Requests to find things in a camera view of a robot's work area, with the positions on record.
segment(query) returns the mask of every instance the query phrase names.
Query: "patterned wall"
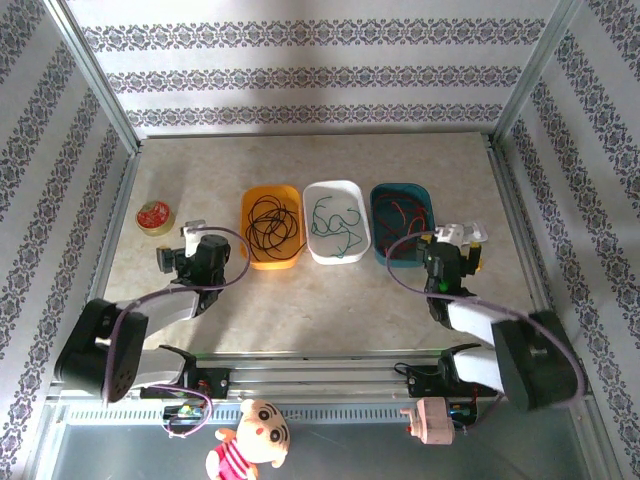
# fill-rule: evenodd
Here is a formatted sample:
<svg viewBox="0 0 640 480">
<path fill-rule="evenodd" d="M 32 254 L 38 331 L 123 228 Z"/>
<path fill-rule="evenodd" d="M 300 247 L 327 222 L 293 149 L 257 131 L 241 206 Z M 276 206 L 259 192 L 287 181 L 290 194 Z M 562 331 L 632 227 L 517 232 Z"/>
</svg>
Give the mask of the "patterned wall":
<svg viewBox="0 0 640 480">
<path fill-rule="evenodd" d="M 624 478 L 640 478 L 639 31 L 634 2 L 584 2 L 506 149 Z"/>
<path fill-rule="evenodd" d="M 138 135 L 482 130 L 557 0 L 68 0 Z"/>
<path fill-rule="evenodd" d="M 38 0 L 0 0 L 0 479 L 20 478 L 128 154 Z"/>
</svg>

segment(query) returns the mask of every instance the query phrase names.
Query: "beige countertop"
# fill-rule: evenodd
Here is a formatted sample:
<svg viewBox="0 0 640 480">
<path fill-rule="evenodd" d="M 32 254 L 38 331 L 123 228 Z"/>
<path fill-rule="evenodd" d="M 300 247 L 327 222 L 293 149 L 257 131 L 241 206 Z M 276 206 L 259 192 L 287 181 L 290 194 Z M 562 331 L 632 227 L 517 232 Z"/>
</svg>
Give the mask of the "beige countertop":
<svg viewBox="0 0 640 480">
<path fill-rule="evenodd" d="M 483 269 L 464 285 L 485 299 L 531 310 L 524 275 L 480 134 L 335 135 L 154 139 L 144 144 L 105 293 L 108 300 L 163 288 L 170 275 L 156 264 L 158 246 L 182 247 L 178 227 L 204 219 L 240 227 L 243 193 L 286 183 L 300 192 L 320 180 L 356 182 L 368 203 L 384 182 L 413 182 L 431 196 L 438 224 L 479 220 L 489 234 Z M 167 202 L 176 225 L 165 236 L 145 236 L 136 211 L 148 200 Z M 230 280 L 244 258 L 230 240 Z M 423 288 L 423 269 L 399 276 Z M 357 263 L 322 266 L 305 251 L 290 270 L 255 271 L 225 290 L 200 317 L 151 336 L 147 348 L 167 343 L 193 353 L 356 353 L 446 348 L 469 337 L 441 327 L 425 299 L 393 283 L 373 249 Z"/>
</svg>

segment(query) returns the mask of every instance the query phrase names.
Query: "green cable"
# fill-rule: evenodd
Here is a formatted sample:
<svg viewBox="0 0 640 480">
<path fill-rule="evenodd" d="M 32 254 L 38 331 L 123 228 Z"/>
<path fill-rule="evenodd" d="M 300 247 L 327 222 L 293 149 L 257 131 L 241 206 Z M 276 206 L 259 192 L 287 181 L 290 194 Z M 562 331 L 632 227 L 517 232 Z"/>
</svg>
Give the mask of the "green cable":
<svg viewBox="0 0 640 480">
<path fill-rule="evenodd" d="M 354 233 L 353 231 L 351 231 L 351 229 L 349 228 L 349 227 L 357 226 L 360 223 L 360 220 L 362 220 L 362 215 L 358 210 L 354 210 L 353 208 L 347 208 L 347 212 L 355 213 L 358 216 L 358 219 L 355 221 L 355 223 L 347 222 L 342 217 L 342 215 L 337 213 L 334 213 L 333 215 L 331 215 L 329 217 L 329 221 L 325 220 L 324 218 L 322 218 L 320 215 L 317 214 L 317 211 L 319 208 L 327 208 L 325 205 L 321 205 L 320 202 L 322 202 L 323 200 L 329 200 L 331 198 L 333 197 L 332 196 L 322 197 L 318 199 L 315 206 L 313 207 L 313 213 L 311 214 L 311 217 L 312 217 L 311 233 L 321 238 L 332 237 L 334 235 L 342 235 L 346 233 L 347 245 L 344 248 L 338 246 L 338 253 L 334 253 L 331 255 L 332 257 L 343 258 L 344 255 L 347 253 L 347 250 L 349 250 L 351 247 L 355 247 L 356 245 L 362 242 L 362 237 Z M 331 222 L 333 222 L 334 218 L 338 219 L 339 225 L 337 228 L 332 229 Z M 320 230 L 320 228 L 318 227 L 317 221 L 321 221 L 324 224 L 324 230 Z M 355 237 L 357 239 L 353 243 L 351 242 L 352 237 Z"/>
</svg>

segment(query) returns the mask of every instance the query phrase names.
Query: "plastic container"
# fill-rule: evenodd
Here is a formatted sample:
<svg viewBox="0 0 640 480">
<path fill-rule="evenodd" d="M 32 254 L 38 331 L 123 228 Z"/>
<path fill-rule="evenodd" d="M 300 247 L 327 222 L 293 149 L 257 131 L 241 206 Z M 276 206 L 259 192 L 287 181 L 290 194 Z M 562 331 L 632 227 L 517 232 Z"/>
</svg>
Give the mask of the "plastic container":
<svg viewBox="0 0 640 480">
<path fill-rule="evenodd" d="M 395 203 L 403 209 L 404 216 L 403 213 L 400 213 L 396 205 L 392 205 L 392 203 L 388 201 L 394 199 L 396 195 L 397 199 Z M 408 234 L 412 216 L 415 218 L 415 215 L 409 212 L 414 211 L 415 204 L 421 205 L 426 209 L 427 225 L 423 229 L 422 221 L 417 221 L 411 227 L 411 233 L 435 229 L 436 222 L 431 206 L 431 197 L 429 197 L 429 193 L 420 185 L 416 185 L 415 183 L 381 183 L 371 190 L 369 200 L 371 202 L 373 249 L 376 260 L 381 265 L 387 264 L 385 249 L 390 247 L 391 244 L 399 238 Z M 417 240 L 408 240 L 407 244 L 409 244 L 409 246 L 416 245 Z M 393 268 L 415 268 L 423 265 L 421 261 L 416 259 L 414 248 L 403 251 L 396 249 L 394 256 L 396 252 L 398 255 L 397 258 L 391 260 L 391 266 Z"/>
<path fill-rule="evenodd" d="M 302 253 L 302 247 L 304 246 L 302 199 L 300 198 L 300 192 L 298 192 L 295 187 L 291 185 L 263 185 L 247 190 L 242 196 L 240 232 L 245 240 L 249 241 L 249 238 L 247 238 L 248 229 L 251 224 L 249 214 L 256 202 L 265 197 L 271 200 L 274 200 L 272 197 L 275 197 L 274 202 L 280 202 L 282 206 L 291 212 L 291 218 L 294 218 L 297 222 L 298 229 L 295 235 L 292 235 L 291 238 L 288 238 L 278 246 L 278 250 L 272 249 L 269 251 L 273 257 L 277 257 L 278 259 L 270 258 L 264 251 L 253 248 L 251 266 L 256 270 L 283 270 L 285 268 L 291 268 L 298 261 L 298 257 Z M 275 208 L 275 206 L 267 203 L 256 205 L 253 211 L 254 218 L 259 217 L 272 208 Z M 276 234 L 283 232 L 286 232 L 284 225 L 275 231 Z M 241 247 L 241 251 L 246 258 L 247 251 L 244 245 Z"/>
<path fill-rule="evenodd" d="M 313 259 L 321 265 L 360 260 L 371 246 L 369 221 L 360 187 L 348 180 L 317 182 L 304 189 L 302 198 L 307 246 Z M 342 221 L 349 226 L 340 227 Z M 333 231 L 342 232 L 322 236 L 327 225 Z"/>
</svg>

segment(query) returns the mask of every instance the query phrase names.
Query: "purple cable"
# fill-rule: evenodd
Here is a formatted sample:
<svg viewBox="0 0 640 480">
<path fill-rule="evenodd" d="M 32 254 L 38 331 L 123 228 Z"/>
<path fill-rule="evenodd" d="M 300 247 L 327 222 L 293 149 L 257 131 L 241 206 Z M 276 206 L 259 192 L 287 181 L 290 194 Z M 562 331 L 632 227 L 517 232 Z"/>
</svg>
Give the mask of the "purple cable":
<svg viewBox="0 0 640 480">
<path fill-rule="evenodd" d="M 391 275 L 391 278 L 393 278 L 399 285 L 406 288 L 410 292 L 424 295 L 427 298 L 439 298 L 441 300 L 451 300 L 459 303 L 470 303 L 474 305 L 480 305 L 481 307 L 488 308 L 489 310 L 493 310 L 494 312 L 501 313 L 503 315 L 506 315 L 507 317 L 516 317 L 520 320 L 524 320 L 533 328 L 538 330 L 538 332 L 540 332 L 543 336 L 545 336 L 547 340 L 549 340 L 560 351 L 560 353 L 562 353 L 566 357 L 566 359 L 569 361 L 569 364 L 571 364 L 571 367 L 573 368 L 576 374 L 576 383 L 577 383 L 576 393 L 570 399 L 556 403 L 555 406 L 569 407 L 574 403 L 577 403 L 580 399 L 582 399 L 585 393 L 585 381 L 584 381 L 584 376 L 582 374 L 582 369 L 580 368 L 578 361 L 575 359 L 571 351 L 560 340 L 558 340 L 558 338 L 553 333 L 551 333 L 549 329 L 540 325 L 538 322 L 536 322 L 531 317 L 529 317 L 529 315 L 527 315 L 526 313 L 522 313 L 522 312 L 519 312 L 518 310 L 513 310 L 511 308 L 498 305 L 497 303 L 482 300 L 479 297 L 458 297 L 455 295 L 447 295 L 444 293 L 425 292 L 424 290 L 418 290 L 417 288 L 410 287 L 409 285 L 407 285 L 406 283 L 403 283 L 398 277 L 395 276 L 393 271 L 391 271 L 391 254 L 393 253 L 393 250 L 401 243 L 404 243 L 407 240 L 410 240 L 412 238 L 421 237 L 422 235 L 435 235 L 435 234 L 436 232 L 412 233 L 410 235 L 400 238 L 393 245 L 391 245 L 391 247 L 387 251 L 387 262 L 386 262 L 387 271 L 389 272 L 389 275 Z"/>
<path fill-rule="evenodd" d="M 204 413 L 202 415 L 202 419 L 200 420 L 200 422 L 197 423 L 193 428 L 191 428 L 190 430 L 187 430 L 184 433 L 174 433 L 171 430 L 171 420 L 169 420 L 168 425 L 166 427 L 163 425 L 163 428 L 167 431 L 167 433 L 169 433 L 170 437 L 186 438 L 189 435 L 193 435 L 198 430 L 200 430 L 202 427 L 204 427 L 207 423 L 209 423 L 209 419 L 211 418 L 211 415 L 213 414 L 213 402 L 211 401 L 209 396 L 207 396 L 204 393 L 199 392 L 197 390 L 193 390 L 191 388 L 176 387 L 174 385 L 152 385 L 151 388 L 159 388 L 161 390 L 167 390 L 169 392 L 182 392 L 182 393 L 188 393 L 190 395 L 196 395 L 196 396 L 202 398 L 205 401 L 205 403 L 207 404 L 207 406 L 205 407 L 205 412 L 206 413 Z"/>
<path fill-rule="evenodd" d="M 195 231 L 195 232 L 207 232 L 207 231 L 217 231 L 217 232 L 225 232 L 228 233 L 230 235 L 233 235 L 234 237 L 237 237 L 240 239 L 240 241 L 242 241 L 242 243 L 244 244 L 246 250 L 247 250 L 247 263 L 244 266 L 244 269 L 242 270 L 242 272 L 240 272 L 240 275 L 238 275 L 236 278 L 234 278 L 233 280 L 231 280 L 230 282 L 227 282 L 223 285 L 209 285 L 209 286 L 205 286 L 205 287 L 176 287 L 176 288 L 166 288 L 164 290 L 158 290 L 156 292 L 152 292 L 149 293 L 147 295 L 144 295 L 142 297 L 140 297 L 138 300 L 134 300 L 133 302 L 131 302 L 129 305 L 127 305 L 125 307 L 124 310 L 122 310 L 122 312 L 120 312 L 120 315 L 118 315 L 118 318 L 116 318 L 116 322 L 113 325 L 113 330 L 111 331 L 111 335 L 109 335 L 109 339 L 111 340 L 111 344 L 109 345 L 109 349 L 107 350 L 107 366 L 105 368 L 105 378 L 104 378 L 104 385 L 102 386 L 102 400 L 104 403 L 104 406 L 106 407 L 109 404 L 109 391 L 111 390 L 111 376 L 113 375 L 113 368 L 114 368 L 114 363 L 115 363 L 115 353 L 116 353 L 116 343 L 118 341 L 118 335 L 120 334 L 120 325 L 122 325 L 122 321 L 124 320 L 124 318 L 135 308 L 139 307 L 140 305 L 142 305 L 145 302 L 148 302 L 149 300 L 153 300 L 154 298 L 158 298 L 161 297 L 163 295 L 170 295 L 172 293 L 181 293 L 181 292 L 215 292 L 216 290 L 222 290 L 224 288 L 230 287 L 231 285 L 238 283 L 242 277 L 244 277 L 247 273 L 247 271 L 249 270 L 249 266 L 251 265 L 251 250 L 249 249 L 249 244 L 247 243 L 247 241 L 242 238 L 241 235 L 239 235 L 238 233 L 234 232 L 233 230 L 230 230 L 228 228 L 224 228 L 224 227 L 198 227 L 198 228 L 189 228 L 189 231 Z"/>
</svg>

